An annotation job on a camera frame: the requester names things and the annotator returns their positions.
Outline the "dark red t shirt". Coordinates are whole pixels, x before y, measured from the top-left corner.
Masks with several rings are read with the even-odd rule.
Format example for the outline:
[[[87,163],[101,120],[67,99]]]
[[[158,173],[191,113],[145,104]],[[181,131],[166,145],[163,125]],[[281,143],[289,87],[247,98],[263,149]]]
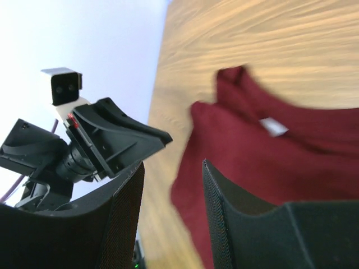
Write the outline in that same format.
[[[358,109],[308,109],[268,93],[244,66],[217,72],[217,99],[190,107],[193,129],[171,200],[213,268],[202,162],[274,205],[358,199]]]

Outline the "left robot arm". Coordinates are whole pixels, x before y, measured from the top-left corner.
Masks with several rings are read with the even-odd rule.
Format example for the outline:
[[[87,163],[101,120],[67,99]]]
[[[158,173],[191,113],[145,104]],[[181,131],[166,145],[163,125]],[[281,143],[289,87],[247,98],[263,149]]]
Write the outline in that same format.
[[[127,116],[110,98],[65,114],[70,143],[19,119],[1,146],[1,167],[27,176],[16,207],[54,211],[68,203],[75,183],[115,178],[172,141],[169,133]]]

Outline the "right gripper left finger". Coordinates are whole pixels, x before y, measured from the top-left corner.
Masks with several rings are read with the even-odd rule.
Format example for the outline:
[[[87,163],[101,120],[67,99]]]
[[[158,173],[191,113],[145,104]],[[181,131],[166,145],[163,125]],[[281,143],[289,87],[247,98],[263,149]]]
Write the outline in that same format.
[[[2,268],[131,268],[143,163],[55,211],[1,206]]]

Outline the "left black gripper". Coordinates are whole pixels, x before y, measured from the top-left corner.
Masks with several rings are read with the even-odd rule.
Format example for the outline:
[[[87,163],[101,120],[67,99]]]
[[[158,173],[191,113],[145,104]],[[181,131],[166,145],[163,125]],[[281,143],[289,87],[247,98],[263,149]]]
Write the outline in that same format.
[[[111,98],[77,106],[72,113],[56,108],[55,114],[71,140],[55,173],[68,182],[114,178],[173,141],[168,132],[129,117]]]

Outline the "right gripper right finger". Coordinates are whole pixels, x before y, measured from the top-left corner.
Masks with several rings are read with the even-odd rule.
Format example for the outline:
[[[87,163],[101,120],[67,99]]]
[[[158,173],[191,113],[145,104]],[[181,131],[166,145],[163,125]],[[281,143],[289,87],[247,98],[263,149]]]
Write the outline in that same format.
[[[358,202],[267,203],[202,164],[215,268],[357,268]]]

